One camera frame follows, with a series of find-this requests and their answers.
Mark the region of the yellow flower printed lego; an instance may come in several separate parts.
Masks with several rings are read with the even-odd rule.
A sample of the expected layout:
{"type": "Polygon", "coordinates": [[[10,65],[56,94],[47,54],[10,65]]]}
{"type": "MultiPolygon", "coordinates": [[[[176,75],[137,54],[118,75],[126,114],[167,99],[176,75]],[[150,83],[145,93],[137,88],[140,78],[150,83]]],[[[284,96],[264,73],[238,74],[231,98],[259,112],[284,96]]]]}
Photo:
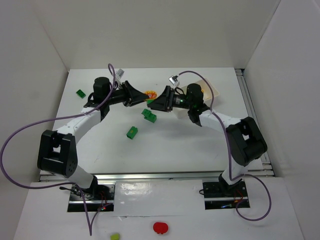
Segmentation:
{"type": "Polygon", "coordinates": [[[157,98],[157,93],[153,90],[147,90],[144,92],[148,98],[145,100],[147,103],[151,103],[152,101],[154,101],[157,98]]]}

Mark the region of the tall green number lego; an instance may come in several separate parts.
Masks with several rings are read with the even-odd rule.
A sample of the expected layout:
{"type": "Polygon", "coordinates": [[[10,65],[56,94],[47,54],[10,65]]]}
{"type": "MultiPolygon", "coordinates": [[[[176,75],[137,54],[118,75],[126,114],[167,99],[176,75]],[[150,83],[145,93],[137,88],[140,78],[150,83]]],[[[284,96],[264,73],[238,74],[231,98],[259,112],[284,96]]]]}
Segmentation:
{"type": "Polygon", "coordinates": [[[126,133],[126,136],[127,136],[129,139],[133,140],[137,133],[138,133],[138,128],[135,127],[135,126],[132,126],[132,127],[129,129],[129,131],[126,133]]]}

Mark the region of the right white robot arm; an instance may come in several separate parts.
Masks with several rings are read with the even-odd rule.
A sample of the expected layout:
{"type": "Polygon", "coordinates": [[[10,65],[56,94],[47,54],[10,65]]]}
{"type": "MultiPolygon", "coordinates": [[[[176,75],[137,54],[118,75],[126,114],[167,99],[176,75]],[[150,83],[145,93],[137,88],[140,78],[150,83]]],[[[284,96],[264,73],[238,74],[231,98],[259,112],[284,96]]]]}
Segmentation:
{"type": "Polygon", "coordinates": [[[225,190],[234,188],[248,171],[248,165],[268,150],[267,143],[252,117],[240,119],[211,110],[204,102],[204,93],[199,84],[189,84],[183,94],[178,94],[173,88],[166,86],[163,93],[148,103],[147,107],[162,112],[171,112],[174,108],[187,109],[192,123],[224,134],[228,167],[218,181],[225,190]]]}

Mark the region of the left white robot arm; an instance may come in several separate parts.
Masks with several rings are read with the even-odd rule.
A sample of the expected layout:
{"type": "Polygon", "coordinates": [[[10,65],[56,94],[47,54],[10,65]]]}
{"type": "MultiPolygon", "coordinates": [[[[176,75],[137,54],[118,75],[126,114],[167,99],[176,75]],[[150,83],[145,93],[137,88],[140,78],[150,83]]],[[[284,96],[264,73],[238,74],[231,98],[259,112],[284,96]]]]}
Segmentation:
{"type": "Polygon", "coordinates": [[[93,92],[80,115],[55,131],[42,133],[37,167],[62,176],[89,196],[96,195],[100,191],[98,179],[79,166],[77,143],[107,116],[111,105],[122,103],[131,107],[146,99],[148,95],[135,89],[128,81],[117,83],[110,82],[107,77],[96,78],[93,92]]]}

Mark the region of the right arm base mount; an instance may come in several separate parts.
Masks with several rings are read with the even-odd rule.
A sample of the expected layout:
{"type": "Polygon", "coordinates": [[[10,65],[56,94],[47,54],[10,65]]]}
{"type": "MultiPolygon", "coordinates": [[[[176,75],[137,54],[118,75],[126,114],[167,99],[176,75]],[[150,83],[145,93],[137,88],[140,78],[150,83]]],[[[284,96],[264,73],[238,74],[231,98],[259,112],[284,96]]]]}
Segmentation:
{"type": "Polygon", "coordinates": [[[204,197],[206,210],[250,208],[246,184],[241,181],[236,187],[223,192],[218,182],[203,182],[202,189],[198,191],[204,197]]]}

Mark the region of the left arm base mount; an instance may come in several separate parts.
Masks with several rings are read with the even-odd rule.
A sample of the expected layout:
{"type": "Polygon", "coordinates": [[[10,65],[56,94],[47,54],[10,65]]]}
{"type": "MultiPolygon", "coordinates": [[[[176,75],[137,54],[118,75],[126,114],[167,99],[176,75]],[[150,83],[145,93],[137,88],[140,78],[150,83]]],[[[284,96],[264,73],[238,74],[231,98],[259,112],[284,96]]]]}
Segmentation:
{"type": "MultiPolygon", "coordinates": [[[[69,193],[67,212],[68,213],[83,213],[85,207],[80,191],[73,185],[72,187],[59,187],[62,191],[69,193]]],[[[114,211],[114,197],[116,185],[114,183],[100,184],[98,192],[95,195],[84,193],[84,199],[88,212],[102,212],[114,211]]]]}

